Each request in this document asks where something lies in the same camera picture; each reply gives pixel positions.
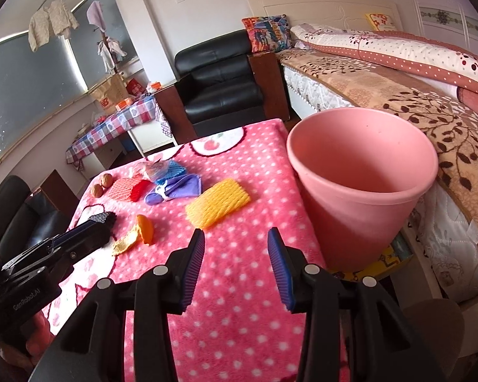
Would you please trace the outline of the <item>person's hand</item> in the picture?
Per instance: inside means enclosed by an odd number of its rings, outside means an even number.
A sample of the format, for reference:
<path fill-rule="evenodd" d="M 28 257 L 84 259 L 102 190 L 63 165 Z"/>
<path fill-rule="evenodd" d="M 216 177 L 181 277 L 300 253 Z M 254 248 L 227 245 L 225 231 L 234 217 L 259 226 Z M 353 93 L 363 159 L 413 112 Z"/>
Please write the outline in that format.
<path fill-rule="evenodd" d="M 33 316 L 29 324 L 33 330 L 30 336 L 25 340 L 25 350 L 27 354 L 23 354 L 17 348 L 8 345 L 0 339 L 1 358 L 8 364 L 18 366 L 26 371 L 34 369 L 34 366 L 37 365 L 54 339 L 54 335 L 51 332 L 51 325 L 42 311 Z"/>

